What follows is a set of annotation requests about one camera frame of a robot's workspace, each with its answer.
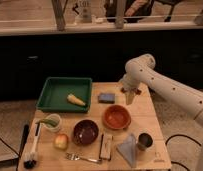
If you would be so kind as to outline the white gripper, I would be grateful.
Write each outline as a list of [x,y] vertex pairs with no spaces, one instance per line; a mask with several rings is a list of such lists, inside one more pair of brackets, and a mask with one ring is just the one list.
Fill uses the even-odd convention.
[[122,84],[123,89],[127,91],[125,93],[126,104],[130,105],[136,96],[135,92],[138,90],[140,82],[132,78],[129,74],[124,74],[120,79],[120,83]]

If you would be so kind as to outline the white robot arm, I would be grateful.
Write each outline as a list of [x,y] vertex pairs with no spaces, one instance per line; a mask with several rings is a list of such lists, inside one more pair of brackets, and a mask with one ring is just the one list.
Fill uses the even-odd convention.
[[[125,64],[125,74],[120,79],[126,93],[135,92],[141,83],[160,96],[181,107],[203,127],[203,92],[159,74],[154,70],[155,58],[144,54]],[[196,171],[203,171],[203,143]]]

